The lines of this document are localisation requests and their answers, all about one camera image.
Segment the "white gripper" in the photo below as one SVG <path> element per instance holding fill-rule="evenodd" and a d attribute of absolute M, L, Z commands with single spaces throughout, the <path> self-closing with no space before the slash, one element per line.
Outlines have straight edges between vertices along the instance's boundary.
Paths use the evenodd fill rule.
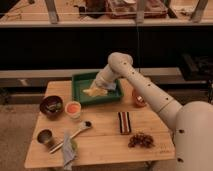
<path fill-rule="evenodd" d="M 104 85 L 106 83 L 115 83 L 115 80 L 119 78 L 120 75 L 115 73 L 109 65 L 106 65 L 102 70 L 98 72 L 95 79 L 93 80 L 91 84 L 91 88 L 98 87 L 98 88 L 104 88 Z"/>

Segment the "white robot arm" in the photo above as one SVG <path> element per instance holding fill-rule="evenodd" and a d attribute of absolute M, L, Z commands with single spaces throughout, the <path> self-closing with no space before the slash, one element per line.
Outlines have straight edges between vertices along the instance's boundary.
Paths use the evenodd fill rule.
<path fill-rule="evenodd" d="M 175 171 L 213 171 L 213 105 L 204 101 L 181 105 L 132 64 L 130 55 L 111 53 L 91 86 L 107 88 L 115 79 L 126 78 L 174 133 Z"/>

